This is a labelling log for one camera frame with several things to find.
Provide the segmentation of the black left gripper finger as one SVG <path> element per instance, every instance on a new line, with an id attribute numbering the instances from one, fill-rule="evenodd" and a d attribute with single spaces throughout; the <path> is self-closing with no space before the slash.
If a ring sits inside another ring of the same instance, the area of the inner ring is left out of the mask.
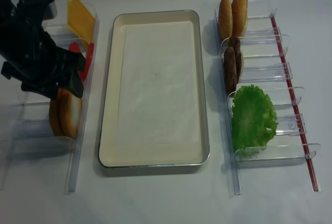
<path id="1" fill-rule="evenodd" d="M 86 65 L 86 59 L 80 52 L 72 52 L 60 47 L 57 48 L 57 62 L 60 69 L 67 72 L 74 69 L 83 72 Z"/>
<path id="2" fill-rule="evenodd" d="M 47 82 L 38 89 L 38 94 L 55 100 L 58 97 L 59 89 L 65 89 L 78 98 L 82 98 L 84 86 L 77 70 L 73 70 Z"/>

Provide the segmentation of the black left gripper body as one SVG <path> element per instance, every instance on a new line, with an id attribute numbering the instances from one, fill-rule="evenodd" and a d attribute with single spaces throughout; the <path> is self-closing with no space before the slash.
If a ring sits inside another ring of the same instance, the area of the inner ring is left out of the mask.
<path id="1" fill-rule="evenodd" d="M 58 93 L 67 85 L 67 50 L 58 47 L 42 28 L 1 31 L 1 74 L 22 82 L 21 89 Z"/>

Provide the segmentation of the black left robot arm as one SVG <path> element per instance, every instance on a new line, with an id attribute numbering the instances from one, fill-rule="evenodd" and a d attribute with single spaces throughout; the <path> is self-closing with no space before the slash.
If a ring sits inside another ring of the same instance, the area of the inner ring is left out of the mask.
<path id="1" fill-rule="evenodd" d="M 55 100 L 60 88 L 81 98 L 79 72 L 86 59 L 58 47 L 42 26 L 55 0 L 1 0 L 1 74 L 21 81 L 21 90 Z"/>

